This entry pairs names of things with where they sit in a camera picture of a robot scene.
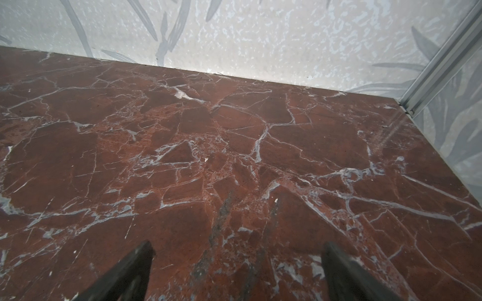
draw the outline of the textured wallpaper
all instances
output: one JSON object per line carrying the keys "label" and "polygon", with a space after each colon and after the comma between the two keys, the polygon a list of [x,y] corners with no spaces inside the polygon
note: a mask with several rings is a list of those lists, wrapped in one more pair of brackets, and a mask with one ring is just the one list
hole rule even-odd
{"label": "textured wallpaper", "polygon": [[415,122],[482,204],[482,49],[415,117]]}
{"label": "textured wallpaper", "polygon": [[473,0],[2,0],[0,44],[400,97]]}

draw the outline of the reddish-brown stone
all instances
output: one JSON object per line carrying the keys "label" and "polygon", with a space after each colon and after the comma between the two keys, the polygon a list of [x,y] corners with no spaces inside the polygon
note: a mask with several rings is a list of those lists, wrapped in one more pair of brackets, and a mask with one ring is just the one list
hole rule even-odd
{"label": "reddish-brown stone", "polygon": [[327,300],[330,240],[405,300],[482,299],[482,209],[392,99],[46,57],[0,48],[0,300],[145,239],[146,300]]}

